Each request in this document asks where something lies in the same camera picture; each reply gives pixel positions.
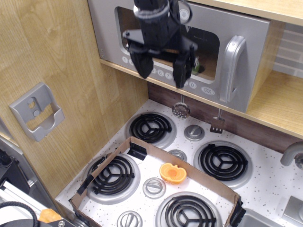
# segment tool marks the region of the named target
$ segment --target brown backsplash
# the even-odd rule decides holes
[[[181,100],[179,93],[150,82],[148,83],[148,94],[149,99],[168,107],[172,107]],[[189,97],[185,97],[184,102],[190,107],[192,117],[206,123],[211,123],[213,117],[218,116],[218,108],[216,107]],[[224,130],[280,153],[284,153],[289,145],[302,141],[300,138],[239,117],[227,111],[222,112],[222,118],[225,119]]]

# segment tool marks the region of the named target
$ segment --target black coil burner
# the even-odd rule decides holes
[[[92,173],[105,158],[98,160],[90,171]],[[94,193],[113,195],[127,189],[132,183],[134,173],[131,164],[123,157],[116,156],[93,181]]]
[[[209,205],[191,195],[173,197],[166,206],[165,220],[169,227],[215,227],[217,222]]]
[[[171,132],[171,130],[169,121],[154,113],[142,114],[130,126],[130,134],[147,143],[161,140],[166,132]]]
[[[234,148],[209,144],[200,154],[200,163],[205,173],[217,180],[232,181],[245,172],[248,161]]]

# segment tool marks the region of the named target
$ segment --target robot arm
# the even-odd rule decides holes
[[[197,44],[180,32],[178,0],[134,0],[134,3],[141,29],[127,30],[123,37],[128,41],[128,51],[138,73],[147,78],[153,69],[153,58],[172,62],[176,87],[182,88],[197,62]]]

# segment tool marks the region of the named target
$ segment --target hanging utensil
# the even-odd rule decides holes
[[[225,120],[221,118],[222,110],[219,109],[217,117],[213,118],[212,125],[210,126],[210,132],[222,134]]]
[[[172,112],[176,117],[182,120],[189,117],[190,109],[188,105],[184,103],[184,95],[181,95],[181,102],[174,104],[172,107]]]

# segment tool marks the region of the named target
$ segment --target orange object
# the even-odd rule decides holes
[[[41,211],[40,217],[39,217],[39,221],[42,221],[44,223],[50,223],[50,222],[54,222],[54,221],[59,221],[61,220],[62,217],[57,214],[54,210],[52,209],[44,209]]]
[[[165,180],[172,184],[179,184],[186,178],[186,170],[172,165],[171,163],[165,163],[160,167],[160,175]]]

